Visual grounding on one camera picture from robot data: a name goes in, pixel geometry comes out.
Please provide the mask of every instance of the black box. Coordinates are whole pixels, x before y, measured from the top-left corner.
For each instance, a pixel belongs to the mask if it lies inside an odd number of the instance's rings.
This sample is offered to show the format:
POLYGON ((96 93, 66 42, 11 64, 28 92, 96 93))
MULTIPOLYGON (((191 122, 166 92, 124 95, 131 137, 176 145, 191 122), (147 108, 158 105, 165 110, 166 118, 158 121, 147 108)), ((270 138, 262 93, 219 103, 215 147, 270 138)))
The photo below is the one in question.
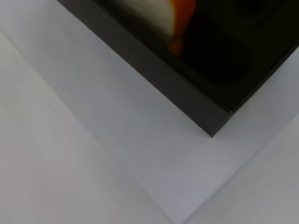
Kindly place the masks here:
POLYGON ((183 59, 110 0, 59 1, 211 136, 299 40, 297 0, 199 1, 183 59))

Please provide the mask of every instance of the orange object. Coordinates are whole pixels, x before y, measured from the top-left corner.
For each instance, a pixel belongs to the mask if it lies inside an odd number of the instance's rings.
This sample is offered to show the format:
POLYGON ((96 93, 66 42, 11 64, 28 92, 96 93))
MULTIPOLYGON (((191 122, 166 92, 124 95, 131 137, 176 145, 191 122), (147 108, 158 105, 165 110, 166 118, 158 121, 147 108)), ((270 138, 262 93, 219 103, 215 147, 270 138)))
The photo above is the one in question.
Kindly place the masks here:
POLYGON ((194 14, 196 0, 171 0, 175 9, 175 31, 168 49, 179 56, 183 50, 183 36, 194 14))
POLYGON ((175 9, 174 38, 184 35, 189 22, 194 14, 196 0, 171 0, 175 9))

